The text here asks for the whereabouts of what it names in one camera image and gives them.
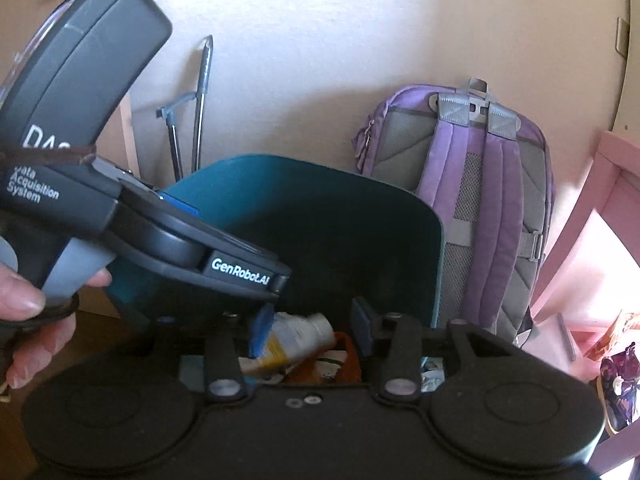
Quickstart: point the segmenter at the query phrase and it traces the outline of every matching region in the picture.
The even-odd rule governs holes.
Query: mesh pocket
[[[482,155],[467,153],[465,171],[462,174],[460,193],[456,202],[455,218],[477,222],[482,195]]]
[[[442,265],[442,295],[438,311],[439,327],[444,327],[451,319],[461,317],[466,279],[469,276],[473,259],[473,248],[454,244],[446,245]]]

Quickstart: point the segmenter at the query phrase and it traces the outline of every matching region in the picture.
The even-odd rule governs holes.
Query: white wall
[[[193,90],[210,33],[204,163],[268,152],[351,169],[350,137],[390,92],[475,75],[546,134],[559,190],[553,239],[622,86],[614,38],[628,0],[156,1],[174,34],[132,88],[132,105],[140,168],[158,184],[172,170],[155,109]],[[178,119],[188,163],[193,105]]]

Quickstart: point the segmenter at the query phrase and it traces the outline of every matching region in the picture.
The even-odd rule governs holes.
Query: wall switch plate
[[[616,50],[620,56],[626,59],[629,53],[629,33],[631,28],[622,18],[618,18],[618,28],[616,29]]]

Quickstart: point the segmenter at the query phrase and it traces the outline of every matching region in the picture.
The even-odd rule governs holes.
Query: orange plastic bag
[[[344,347],[347,358],[340,366],[333,380],[327,381],[318,373],[316,361],[325,351],[302,361],[296,366],[282,382],[286,384],[357,384],[362,382],[362,371],[360,370],[360,360],[358,352],[353,345],[351,338],[343,332],[334,333],[336,344],[334,349]]]

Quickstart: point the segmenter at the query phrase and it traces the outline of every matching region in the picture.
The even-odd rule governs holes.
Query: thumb
[[[37,316],[44,308],[45,297],[9,267],[0,264],[0,319],[24,321]]]

